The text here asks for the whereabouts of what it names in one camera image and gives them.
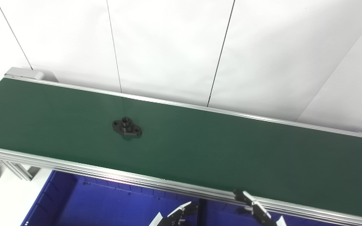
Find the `mounting hole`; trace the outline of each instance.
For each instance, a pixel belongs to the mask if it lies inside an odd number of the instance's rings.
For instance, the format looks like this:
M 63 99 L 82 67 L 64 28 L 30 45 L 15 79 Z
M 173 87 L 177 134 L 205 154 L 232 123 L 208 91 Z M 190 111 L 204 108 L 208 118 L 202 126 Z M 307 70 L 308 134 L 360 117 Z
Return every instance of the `mounting hole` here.
M 124 122 L 124 123 L 129 122 L 129 120 L 130 120 L 130 119 L 129 119 L 128 117 L 123 117 L 123 118 L 122 118 L 122 122 Z

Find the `metal support leg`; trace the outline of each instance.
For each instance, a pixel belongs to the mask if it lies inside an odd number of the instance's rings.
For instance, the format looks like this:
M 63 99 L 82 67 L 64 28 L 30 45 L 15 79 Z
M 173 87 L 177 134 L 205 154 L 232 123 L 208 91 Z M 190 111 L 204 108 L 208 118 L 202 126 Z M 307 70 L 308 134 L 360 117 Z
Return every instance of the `metal support leg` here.
M 33 176 L 19 163 L 12 163 L 5 160 L 0 160 L 12 173 L 14 173 L 19 179 L 31 181 Z

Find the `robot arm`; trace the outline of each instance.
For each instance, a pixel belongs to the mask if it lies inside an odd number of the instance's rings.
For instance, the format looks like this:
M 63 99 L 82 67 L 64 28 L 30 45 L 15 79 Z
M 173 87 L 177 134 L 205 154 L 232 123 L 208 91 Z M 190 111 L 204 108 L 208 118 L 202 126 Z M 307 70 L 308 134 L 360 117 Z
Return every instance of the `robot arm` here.
M 259 203 L 259 201 L 256 198 L 254 198 L 254 196 L 251 196 L 248 192 L 243 190 L 235 190 L 234 195 L 235 195 L 234 197 L 235 200 L 243 202 L 252 208 L 252 210 L 250 210 L 252 216 L 261 225 L 287 226 L 283 216 L 280 217 L 279 220 L 273 221 L 272 216 L 270 216 L 269 212 Z
M 167 217 L 158 213 L 149 226 L 175 226 L 183 222 L 183 216 L 194 215 L 198 210 L 198 202 L 187 202 L 174 209 Z

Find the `blue bin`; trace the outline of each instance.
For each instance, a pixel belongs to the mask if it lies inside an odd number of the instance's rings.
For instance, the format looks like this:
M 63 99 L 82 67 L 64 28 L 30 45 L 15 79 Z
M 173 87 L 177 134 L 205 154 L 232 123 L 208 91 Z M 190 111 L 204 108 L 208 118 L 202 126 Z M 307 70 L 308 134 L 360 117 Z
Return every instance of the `blue bin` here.
M 189 201 L 199 199 L 53 171 L 22 226 L 148 226 Z
M 242 207 L 196 197 L 52 171 L 22 226 L 148 226 L 158 212 L 199 202 L 188 226 L 260 226 Z M 270 213 L 279 219 L 280 214 Z M 333 224 L 283 215 L 288 226 Z

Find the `white floor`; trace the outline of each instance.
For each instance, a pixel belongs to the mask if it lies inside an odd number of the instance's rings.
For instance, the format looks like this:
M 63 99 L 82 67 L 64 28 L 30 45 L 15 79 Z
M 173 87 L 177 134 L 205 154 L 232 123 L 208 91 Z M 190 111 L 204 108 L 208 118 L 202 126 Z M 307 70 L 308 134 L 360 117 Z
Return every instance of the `white floor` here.
M 50 173 L 51 170 L 40 169 L 29 182 L 0 164 L 0 225 L 20 226 Z

